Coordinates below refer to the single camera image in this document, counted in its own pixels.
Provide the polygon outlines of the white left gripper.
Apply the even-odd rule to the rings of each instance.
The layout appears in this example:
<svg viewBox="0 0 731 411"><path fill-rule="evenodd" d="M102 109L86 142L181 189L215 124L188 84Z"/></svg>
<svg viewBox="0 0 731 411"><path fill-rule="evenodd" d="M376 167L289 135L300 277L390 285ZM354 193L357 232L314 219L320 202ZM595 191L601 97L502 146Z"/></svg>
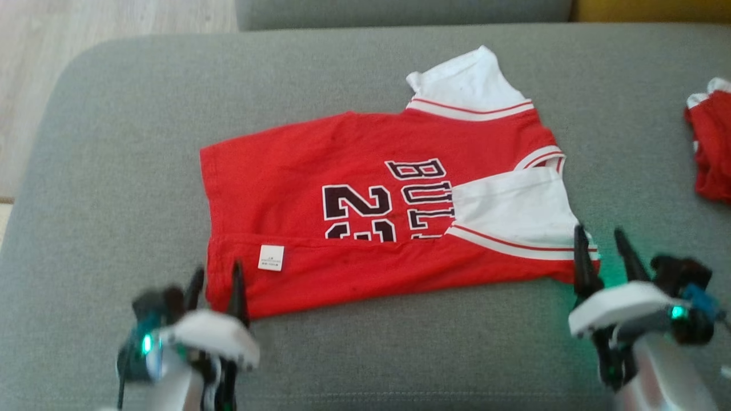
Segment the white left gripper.
<svg viewBox="0 0 731 411"><path fill-rule="evenodd" d="M259 366L240 261L232 269L228 315L196 310L203 286L204 268L197 267L184 291L184 308L192 312L160 331L161 410L239 410L239 372Z"/></svg>

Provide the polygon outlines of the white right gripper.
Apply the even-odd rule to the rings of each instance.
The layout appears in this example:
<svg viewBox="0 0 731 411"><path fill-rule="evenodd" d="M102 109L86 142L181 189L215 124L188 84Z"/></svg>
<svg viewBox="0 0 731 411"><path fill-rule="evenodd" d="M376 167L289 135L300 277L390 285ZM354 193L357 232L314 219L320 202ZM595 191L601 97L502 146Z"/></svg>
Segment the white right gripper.
<svg viewBox="0 0 731 411"><path fill-rule="evenodd" d="M574 230L574 293L576 302L568 316L569 333L592 342L600 381L619 391L636 374L632 344L649 332L668 331L673 313L687 315L690 302L670 297L651 283L639 255L622 228L614 229L614 242L629 283L605 287L589 252L582 224Z"/></svg>

